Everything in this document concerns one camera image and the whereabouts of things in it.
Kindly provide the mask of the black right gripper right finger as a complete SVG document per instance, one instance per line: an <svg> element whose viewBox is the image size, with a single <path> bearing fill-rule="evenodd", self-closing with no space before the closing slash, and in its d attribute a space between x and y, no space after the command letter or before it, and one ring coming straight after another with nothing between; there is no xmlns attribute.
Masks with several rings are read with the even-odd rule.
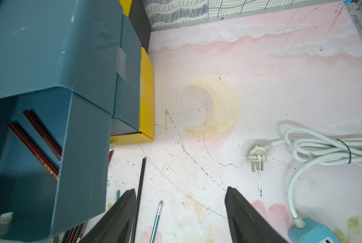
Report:
<svg viewBox="0 0 362 243"><path fill-rule="evenodd" d="M225 205L232 242L286 242L236 188L227 188Z"/></svg>

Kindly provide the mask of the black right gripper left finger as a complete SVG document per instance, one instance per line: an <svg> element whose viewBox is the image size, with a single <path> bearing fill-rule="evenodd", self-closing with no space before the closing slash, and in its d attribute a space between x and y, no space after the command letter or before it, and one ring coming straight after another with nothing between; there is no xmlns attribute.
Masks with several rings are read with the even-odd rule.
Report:
<svg viewBox="0 0 362 243"><path fill-rule="evenodd" d="M129 243L135 206L135 190L126 191L80 242Z"/></svg>

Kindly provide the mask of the red black pencil long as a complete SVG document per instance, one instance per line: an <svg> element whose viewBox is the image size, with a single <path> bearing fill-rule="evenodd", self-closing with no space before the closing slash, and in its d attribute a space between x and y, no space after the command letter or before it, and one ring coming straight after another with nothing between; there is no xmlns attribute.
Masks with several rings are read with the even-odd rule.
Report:
<svg viewBox="0 0 362 243"><path fill-rule="evenodd" d="M22 141L22 143L28 148L28 150L34 155L34 157L40 162L40 164L47 170L47 172L58 181L58 169L54 166L52 161L43 152L41 147L31 138L31 136L22 128L17 122L9 122L9 128L15 133L15 135Z"/></svg>

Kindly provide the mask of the teal drawer cabinet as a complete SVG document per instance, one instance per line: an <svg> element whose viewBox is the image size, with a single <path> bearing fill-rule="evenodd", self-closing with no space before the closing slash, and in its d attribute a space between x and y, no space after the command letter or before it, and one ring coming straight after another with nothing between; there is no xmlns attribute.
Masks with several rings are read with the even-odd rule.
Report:
<svg viewBox="0 0 362 243"><path fill-rule="evenodd" d="M0 1L0 99L64 87L134 133L141 52L119 1Z"/></svg>

